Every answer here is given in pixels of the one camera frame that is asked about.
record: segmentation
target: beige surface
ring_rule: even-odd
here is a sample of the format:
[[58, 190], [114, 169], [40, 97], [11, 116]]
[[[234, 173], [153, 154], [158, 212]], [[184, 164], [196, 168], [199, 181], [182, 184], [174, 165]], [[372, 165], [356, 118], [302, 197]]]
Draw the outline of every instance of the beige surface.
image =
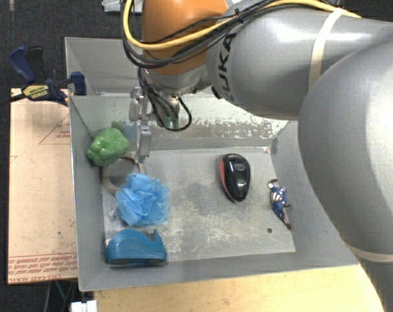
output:
[[76, 278], [69, 108], [10, 106], [8, 283]]
[[99, 312], [383, 312], [360, 266], [96, 291]]

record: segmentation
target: blue clamp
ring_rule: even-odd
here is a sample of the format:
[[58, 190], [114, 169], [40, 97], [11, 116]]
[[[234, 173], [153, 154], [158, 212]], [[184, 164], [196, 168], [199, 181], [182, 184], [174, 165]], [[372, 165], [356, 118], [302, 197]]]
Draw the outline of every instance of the blue clamp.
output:
[[36, 75], [27, 62], [25, 50], [26, 47], [24, 45], [19, 46], [8, 56], [8, 61], [13, 69], [25, 78], [26, 84], [31, 85], [36, 81]]
[[165, 246], [156, 230], [150, 237], [134, 229], [118, 232], [106, 247], [105, 256], [110, 265], [123, 266], [160, 265], [167, 260]]
[[75, 86], [75, 95], [85, 96], [87, 94], [85, 78], [80, 71], [71, 73], [70, 80]]
[[31, 101], [54, 101], [63, 105], [68, 105], [66, 94], [61, 91], [63, 86], [73, 83], [77, 95], [86, 95], [87, 86], [84, 75], [80, 71], [75, 71], [69, 79], [55, 82], [47, 78], [43, 69], [43, 49], [40, 46], [31, 47], [26, 51], [24, 45], [19, 46], [8, 56], [14, 70], [22, 75], [26, 84], [21, 88], [22, 95], [10, 98], [10, 101], [28, 98]]

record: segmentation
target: yellow clamp label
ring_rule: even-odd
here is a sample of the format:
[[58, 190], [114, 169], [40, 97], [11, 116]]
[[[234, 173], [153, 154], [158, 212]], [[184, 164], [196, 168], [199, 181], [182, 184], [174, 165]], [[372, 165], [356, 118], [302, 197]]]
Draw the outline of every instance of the yellow clamp label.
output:
[[36, 99], [42, 96], [48, 95], [48, 90], [49, 87], [45, 84], [34, 84], [31, 86], [28, 86], [25, 90], [23, 90], [23, 93], [26, 97], [30, 97], [31, 99]]

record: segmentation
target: blue cloth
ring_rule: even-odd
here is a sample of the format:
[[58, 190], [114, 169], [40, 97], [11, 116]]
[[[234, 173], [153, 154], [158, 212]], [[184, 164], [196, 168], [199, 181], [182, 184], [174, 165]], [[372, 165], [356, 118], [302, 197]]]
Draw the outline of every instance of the blue cloth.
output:
[[145, 174], [128, 174], [116, 192], [118, 214], [129, 226], [167, 223], [169, 188], [158, 178]]

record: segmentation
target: yellow cable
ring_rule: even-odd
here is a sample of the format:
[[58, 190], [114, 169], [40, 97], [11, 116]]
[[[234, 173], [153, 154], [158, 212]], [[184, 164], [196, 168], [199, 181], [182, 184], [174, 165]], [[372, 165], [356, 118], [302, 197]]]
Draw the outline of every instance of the yellow cable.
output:
[[[137, 46], [143, 50], [149, 50], [149, 51], [161, 51], [163, 49], [167, 49], [170, 47], [174, 46], [180, 46], [185, 43], [191, 42], [193, 40], [197, 40], [207, 34], [209, 34], [211, 31], [215, 30], [216, 28], [220, 27], [224, 23], [237, 18], [238, 16], [231, 16], [230, 19], [226, 21], [222, 21], [220, 23], [217, 23], [209, 28], [202, 29], [200, 31], [194, 32], [193, 34], [188, 34], [187, 36], [177, 38], [175, 40], [170, 40], [168, 42], [160, 43], [160, 44], [144, 44], [140, 43], [134, 37], [131, 35], [130, 30], [129, 30], [129, 9], [131, 4], [133, 3], [133, 0], [127, 0], [126, 1], [126, 6], [124, 8], [124, 16], [123, 16], [123, 28], [124, 28], [124, 34], [126, 35], [127, 40], [133, 44], [134, 46]], [[326, 12], [333, 12], [334, 10], [337, 9], [337, 7], [328, 5], [326, 3], [322, 3], [320, 1], [316, 0], [279, 0], [275, 1], [274, 3], [271, 3], [270, 5], [264, 6], [260, 8], [259, 10], [264, 10], [270, 7], [275, 7], [275, 6], [280, 6], [280, 5], [305, 5], [309, 7], [315, 7], [321, 10], [324, 10]], [[344, 14], [345, 16], [353, 17], [353, 18], [361, 18], [359, 15], [354, 14], [352, 12], [346, 11]]]

